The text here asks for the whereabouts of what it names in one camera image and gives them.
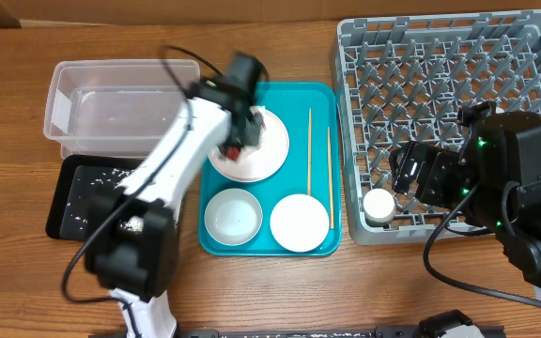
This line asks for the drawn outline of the red snack wrapper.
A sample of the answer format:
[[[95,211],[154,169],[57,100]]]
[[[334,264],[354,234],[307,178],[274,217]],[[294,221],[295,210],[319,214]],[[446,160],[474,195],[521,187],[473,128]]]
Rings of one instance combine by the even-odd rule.
[[[231,160],[231,161],[237,161],[241,153],[241,149],[237,146],[230,146],[226,149],[224,156]]]

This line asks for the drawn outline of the white paper cup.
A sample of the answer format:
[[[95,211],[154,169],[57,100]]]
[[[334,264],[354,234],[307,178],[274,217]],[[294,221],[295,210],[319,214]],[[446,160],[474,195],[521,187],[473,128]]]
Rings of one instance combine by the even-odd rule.
[[[384,189],[373,189],[363,198],[363,213],[370,226],[385,226],[394,218],[394,197]]]

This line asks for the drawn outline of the grey bowl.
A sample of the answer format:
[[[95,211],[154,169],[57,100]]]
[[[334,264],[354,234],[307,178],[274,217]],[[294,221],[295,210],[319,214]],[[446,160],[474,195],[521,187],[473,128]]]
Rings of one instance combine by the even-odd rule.
[[[255,237],[261,228],[263,211],[258,200],[242,189],[215,194],[204,212],[208,234],[220,244],[239,246]]]

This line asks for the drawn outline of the rice pile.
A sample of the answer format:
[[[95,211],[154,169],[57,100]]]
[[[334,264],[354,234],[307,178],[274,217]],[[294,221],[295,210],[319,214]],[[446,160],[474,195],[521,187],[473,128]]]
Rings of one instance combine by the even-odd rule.
[[[89,198],[99,187],[114,189],[133,172],[128,168],[79,166],[70,185],[60,236],[65,239],[83,240],[88,228]]]

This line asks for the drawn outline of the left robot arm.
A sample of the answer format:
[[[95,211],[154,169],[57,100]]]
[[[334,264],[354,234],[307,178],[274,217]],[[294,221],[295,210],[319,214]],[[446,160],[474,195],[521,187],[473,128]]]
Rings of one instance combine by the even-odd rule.
[[[108,289],[127,336],[175,336],[166,290],[178,264],[176,212],[210,151],[236,161],[258,146],[264,122],[253,108],[268,75],[257,58],[236,52],[226,72],[182,87],[178,115],[153,150],[116,187],[92,194],[86,239],[69,265],[83,260]]]

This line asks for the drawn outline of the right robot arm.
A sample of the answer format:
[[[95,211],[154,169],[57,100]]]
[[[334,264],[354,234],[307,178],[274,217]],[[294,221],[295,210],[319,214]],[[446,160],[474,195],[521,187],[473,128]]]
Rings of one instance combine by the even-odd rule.
[[[457,119],[469,132],[458,151],[409,141],[391,152],[392,189],[485,227],[541,289],[541,116],[485,101]]]

